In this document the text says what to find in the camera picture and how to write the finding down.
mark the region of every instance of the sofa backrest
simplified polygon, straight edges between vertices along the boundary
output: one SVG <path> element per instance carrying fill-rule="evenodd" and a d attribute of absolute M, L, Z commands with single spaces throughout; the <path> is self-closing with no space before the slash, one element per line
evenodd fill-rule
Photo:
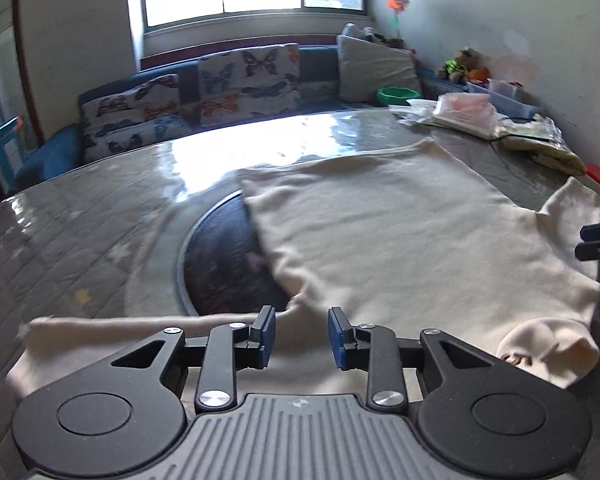
<path fill-rule="evenodd" d="M 331 82 L 337 85 L 338 51 L 335 45 L 300 46 L 300 84 Z M 198 60 L 144 70 L 133 76 L 108 83 L 78 96 L 78 106 L 111 94 L 117 94 L 138 86 L 149 79 L 176 73 L 180 77 L 180 99 L 183 104 L 200 101 L 198 93 Z"/>

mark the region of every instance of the green bowl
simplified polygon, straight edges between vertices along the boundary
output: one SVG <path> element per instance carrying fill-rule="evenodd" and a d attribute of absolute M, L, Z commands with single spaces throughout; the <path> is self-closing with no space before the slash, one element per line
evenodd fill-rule
<path fill-rule="evenodd" d="M 376 97 L 383 105 L 409 105 L 407 99 L 420 99 L 422 95 L 409 88 L 385 86 L 376 92 Z"/>

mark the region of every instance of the blue sofa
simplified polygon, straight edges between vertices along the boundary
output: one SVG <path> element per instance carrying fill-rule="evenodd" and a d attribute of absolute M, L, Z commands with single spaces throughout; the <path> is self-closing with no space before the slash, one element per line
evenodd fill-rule
<path fill-rule="evenodd" d="M 231 124 L 223 124 L 222 126 L 208 128 L 200 127 L 199 117 L 196 118 L 195 111 L 200 102 L 197 59 L 145 70 L 133 76 L 89 90 L 78 97 L 80 113 L 82 113 L 82 105 L 89 101 L 123 92 L 154 77 L 173 73 L 177 73 L 180 77 L 180 100 L 183 116 L 191 126 L 191 131 L 187 135 L 199 133 L 203 130 L 231 126 Z M 338 85 L 338 52 L 336 46 L 301 46 L 299 90 L 303 106 L 291 114 L 253 118 L 242 122 L 369 106 L 368 104 L 352 105 L 339 102 Z M 27 189 L 27 187 L 79 168 L 83 164 L 82 127 L 80 124 L 72 124 L 54 134 L 26 161 L 15 175 L 10 191 L 12 193 L 19 192 Z"/>

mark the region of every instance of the glossy tabletop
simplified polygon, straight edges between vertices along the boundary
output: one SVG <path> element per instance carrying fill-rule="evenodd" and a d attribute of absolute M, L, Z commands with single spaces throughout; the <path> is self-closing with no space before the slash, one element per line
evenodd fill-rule
<path fill-rule="evenodd" d="M 182 242 L 210 207 L 238 190 L 235 170 L 406 146 L 426 136 L 520 206 L 540 208 L 566 180 L 497 143 L 442 128 L 406 127 L 385 109 L 368 109 L 251 123 L 163 142 L 106 158 L 2 202 L 0 378 L 22 351 L 18 331 L 34 317 L 182 312 L 173 280 Z M 600 343 L 598 320 L 593 332 Z M 600 365 L 574 387 L 598 410 L 599 383 Z M 10 399 L 0 381 L 3 463 L 14 461 L 5 438 L 10 416 L 4 407 L 14 405 Z M 598 419 L 588 456 L 600 453 Z M 16 478 L 21 468 L 13 465 L 5 478 Z"/>

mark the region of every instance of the sofa armrest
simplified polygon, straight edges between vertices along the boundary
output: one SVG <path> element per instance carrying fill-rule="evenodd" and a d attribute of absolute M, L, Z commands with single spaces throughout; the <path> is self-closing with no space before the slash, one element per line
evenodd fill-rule
<path fill-rule="evenodd" d="M 18 193 L 83 165 L 82 130 L 71 124 L 59 130 L 36 150 L 13 179 L 10 193 Z"/>

